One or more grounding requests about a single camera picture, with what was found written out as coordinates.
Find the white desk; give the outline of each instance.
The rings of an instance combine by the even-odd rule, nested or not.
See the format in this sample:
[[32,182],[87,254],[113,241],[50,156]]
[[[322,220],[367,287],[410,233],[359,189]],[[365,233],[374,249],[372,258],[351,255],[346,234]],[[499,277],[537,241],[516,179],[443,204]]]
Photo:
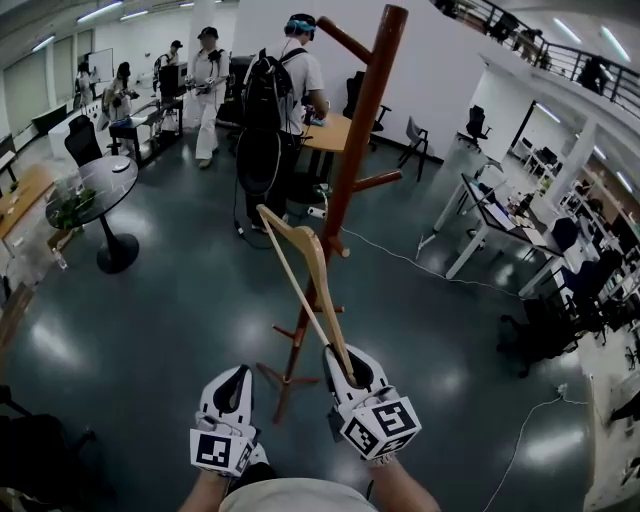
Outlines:
[[[476,199],[478,199],[477,194],[475,194],[472,188],[471,178],[464,174],[462,174],[460,178],[460,184],[454,191],[453,195],[449,199],[449,202],[447,203],[447,206],[445,206],[444,210],[440,214],[440,217],[438,218],[438,221],[433,227],[434,233],[437,233],[442,228],[442,225],[453,211],[453,208],[459,203],[460,198],[462,197],[462,194],[464,192],[467,192],[471,198],[476,197]],[[487,210],[484,205],[479,205],[478,210],[480,212],[480,229],[478,229],[476,235],[471,239],[462,254],[447,271],[445,277],[447,279],[453,279],[458,271],[471,257],[473,252],[478,248],[480,242],[485,239],[487,234],[489,232],[497,233],[500,236],[503,236],[511,241],[516,241],[523,245],[532,247],[549,256],[547,263],[545,263],[545,265],[538,271],[538,273],[518,292],[518,295],[520,297],[526,296],[533,289],[533,287],[544,277],[544,275],[551,270],[553,265],[563,257],[562,252],[555,243],[555,240],[553,240],[553,238],[551,237],[550,232],[546,232],[544,235],[541,235],[546,242],[546,246],[536,245],[527,237],[522,228],[515,227],[514,229],[507,231],[507,229],[503,227],[503,225]]]

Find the floor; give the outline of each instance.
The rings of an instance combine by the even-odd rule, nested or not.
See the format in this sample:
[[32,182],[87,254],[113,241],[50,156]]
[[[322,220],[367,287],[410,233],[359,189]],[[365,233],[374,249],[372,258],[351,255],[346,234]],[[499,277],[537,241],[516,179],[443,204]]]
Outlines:
[[[132,193],[109,214],[114,232],[140,241],[138,260],[118,275],[101,273],[95,254],[99,225],[64,252],[37,289],[4,361],[14,398],[34,412],[58,416],[72,435],[90,426],[98,441],[84,457],[114,489],[91,510],[176,510],[198,471],[189,466],[189,428],[200,392],[220,372],[262,361],[284,369],[288,344],[272,323],[292,328],[299,304],[273,251],[256,251],[233,229],[235,167],[223,147],[207,171],[194,161],[195,136],[144,168]],[[380,146],[362,175],[394,168],[400,151]],[[304,169],[309,155],[304,154]],[[455,170],[427,164],[416,184],[417,159],[399,182],[354,196],[345,227],[413,259],[421,232],[429,234],[455,188]],[[300,205],[290,205],[300,212]],[[238,218],[247,227],[238,194]],[[312,228],[320,221],[306,219]],[[423,249],[419,264],[442,274],[472,216],[445,225]],[[268,245],[249,233],[255,244]],[[344,233],[351,249],[334,258],[330,288],[347,341],[384,366],[410,397],[423,431],[400,461],[443,510],[482,511],[512,457],[529,410],[555,398],[567,382],[569,398],[588,387],[570,354],[532,369],[495,351],[513,339],[504,313],[524,318],[521,301],[477,284],[450,283]],[[458,274],[461,280],[517,290],[541,265],[521,261],[521,247],[487,248]],[[293,259],[290,249],[287,254]],[[306,280],[302,263],[294,271]],[[310,334],[296,370],[320,376],[321,344]],[[282,476],[336,480],[365,492],[368,478],[346,443],[334,444],[322,385],[297,392],[281,426],[271,423],[276,392],[255,374],[254,424]],[[494,512],[578,512],[589,487],[587,408],[555,403],[536,410],[518,457],[491,506]]]

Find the black pants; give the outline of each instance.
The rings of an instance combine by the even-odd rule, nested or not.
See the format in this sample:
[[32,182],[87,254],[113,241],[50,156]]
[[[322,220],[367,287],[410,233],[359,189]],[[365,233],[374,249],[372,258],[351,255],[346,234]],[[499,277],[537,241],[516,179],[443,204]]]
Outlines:
[[278,166],[278,174],[271,186],[269,192],[265,196],[251,196],[245,194],[247,203],[247,217],[251,219],[251,223],[256,226],[262,226],[262,219],[256,210],[256,206],[264,204],[278,217],[282,217],[287,211],[287,193],[289,191],[290,177],[293,174],[298,157],[300,156],[300,140],[301,135],[291,135],[289,133],[280,132],[280,165]]
[[229,492],[227,494],[231,494],[234,491],[240,489],[240,487],[244,487],[245,485],[255,484],[257,482],[262,482],[264,480],[274,480],[278,478],[276,476],[276,472],[269,466],[269,464],[265,464],[264,462],[259,462],[258,464],[254,464],[253,466],[249,466],[246,471],[242,474],[242,476],[231,484],[229,487]]

